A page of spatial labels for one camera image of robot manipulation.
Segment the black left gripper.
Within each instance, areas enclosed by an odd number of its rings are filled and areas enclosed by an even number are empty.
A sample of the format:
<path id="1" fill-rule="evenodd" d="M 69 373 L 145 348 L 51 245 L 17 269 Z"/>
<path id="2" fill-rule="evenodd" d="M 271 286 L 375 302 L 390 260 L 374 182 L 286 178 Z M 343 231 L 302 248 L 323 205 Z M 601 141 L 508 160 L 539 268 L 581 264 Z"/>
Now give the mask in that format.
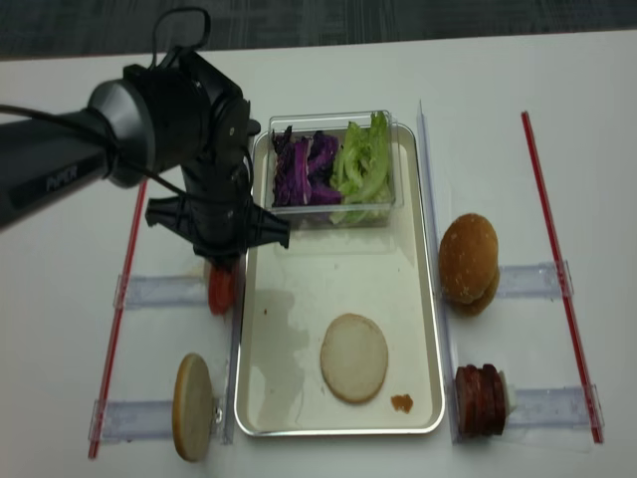
<path id="1" fill-rule="evenodd" d="M 290 222 L 255 204 L 252 195 L 254 163 L 248 146 L 258 130 L 248 101 L 222 104 L 213 112 L 203 151 L 181 166 L 185 191 L 149 200 L 147 225 L 164 227 L 190 243 L 196 255 L 225 270 L 251 248 L 287 248 Z"/>

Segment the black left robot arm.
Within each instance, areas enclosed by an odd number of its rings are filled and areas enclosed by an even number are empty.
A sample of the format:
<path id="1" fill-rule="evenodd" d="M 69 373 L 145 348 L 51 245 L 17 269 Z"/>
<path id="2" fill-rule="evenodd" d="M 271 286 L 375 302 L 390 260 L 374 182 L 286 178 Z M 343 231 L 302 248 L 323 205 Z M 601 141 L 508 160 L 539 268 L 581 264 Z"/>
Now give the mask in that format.
<path id="1" fill-rule="evenodd" d="M 158 64 L 126 67 L 73 113 L 5 106 L 1 224 L 10 227 L 100 179 L 131 188 L 179 168 L 183 185 L 147 203 L 149 226 L 226 267 L 251 248 L 287 246 L 290 223 L 252 196 L 248 146 L 260 126 L 250 109 L 235 83 L 185 47 Z"/>

